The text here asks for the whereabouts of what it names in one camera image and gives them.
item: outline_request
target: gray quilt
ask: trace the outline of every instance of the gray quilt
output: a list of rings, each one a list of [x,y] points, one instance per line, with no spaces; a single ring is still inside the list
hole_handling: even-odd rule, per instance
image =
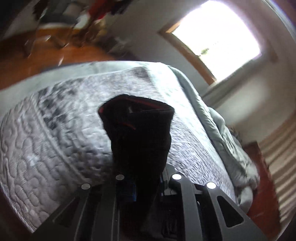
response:
[[[110,140],[97,109],[123,93],[173,106],[168,163],[197,184],[215,182],[236,201],[227,172],[199,140],[196,126],[202,126],[177,79],[160,82],[139,67],[47,87],[0,119],[0,185],[29,230],[38,228],[79,184],[102,183],[110,173]]]

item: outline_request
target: wooden floor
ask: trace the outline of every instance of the wooden floor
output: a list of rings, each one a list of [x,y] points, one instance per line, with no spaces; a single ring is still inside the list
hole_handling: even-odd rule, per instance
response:
[[[65,33],[67,30],[62,28],[42,29],[37,36],[53,34],[63,38]],[[59,49],[51,40],[43,39],[36,41],[31,56],[25,58],[23,46],[31,34],[24,33],[0,42],[0,90],[52,67],[70,63],[114,60],[112,56],[93,45],[79,48],[70,43],[65,48]]]

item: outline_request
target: radiator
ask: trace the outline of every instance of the radiator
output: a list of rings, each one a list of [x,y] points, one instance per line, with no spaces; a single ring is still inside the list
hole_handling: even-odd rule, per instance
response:
[[[285,228],[296,211],[296,111],[259,146],[274,181]]]

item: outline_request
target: chair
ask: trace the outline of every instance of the chair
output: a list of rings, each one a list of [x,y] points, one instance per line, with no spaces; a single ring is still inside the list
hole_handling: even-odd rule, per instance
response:
[[[76,16],[64,14],[69,5],[74,4],[80,8],[79,13]],[[32,53],[35,41],[37,40],[37,31],[41,25],[49,23],[63,23],[70,26],[66,42],[54,35],[48,35],[42,37],[45,41],[52,39],[60,48],[67,46],[71,40],[73,29],[78,23],[77,18],[81,12],[86,10],[88,5],[74,1],[74,0],[40,0],[34,6],[35,19],[38,22],[37,27],[34,31],[33,37],[28,39],[25,43],[24,50],[26,57],[29,57]]]

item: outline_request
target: white wall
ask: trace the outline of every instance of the white wall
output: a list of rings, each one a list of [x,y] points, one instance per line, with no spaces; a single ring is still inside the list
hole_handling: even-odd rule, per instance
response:
[[[180,69],[200,95],[208,84],[195,68],[158,31],[176,16],[205,0],[139,0],[125,14],[109,19],[115,36],[128,40],[131,51],[144,61],[163,62]],[[266,63],[244,81],[216,110],[236,127],[244,142],[261,141],[295,109],[296,45],[277,15],[263,1],[233,0],[250,14],[254,26],[275,49],[279,61]]]

